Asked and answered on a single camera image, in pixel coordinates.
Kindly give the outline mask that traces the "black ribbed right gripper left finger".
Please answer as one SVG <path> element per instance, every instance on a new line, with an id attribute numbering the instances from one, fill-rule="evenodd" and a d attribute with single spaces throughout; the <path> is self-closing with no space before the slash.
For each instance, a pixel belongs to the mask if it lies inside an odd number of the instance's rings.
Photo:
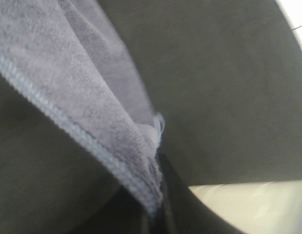
<path id="1" fill-rule="evenodd" d="M 149 234 L 149 218 L 143 207 L 124 188 L 72 234 Z"/>

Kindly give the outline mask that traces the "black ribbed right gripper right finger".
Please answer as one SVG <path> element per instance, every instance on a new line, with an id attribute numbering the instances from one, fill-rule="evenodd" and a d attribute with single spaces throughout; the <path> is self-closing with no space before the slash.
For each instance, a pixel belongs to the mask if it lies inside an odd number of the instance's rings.
<path id="1" fill-rule="evenodd" d="M 185 185 L 165 154 L 158 154 L 163 202 L 158 213 L 160 234 L 242 234 L 204 205 Z"/>

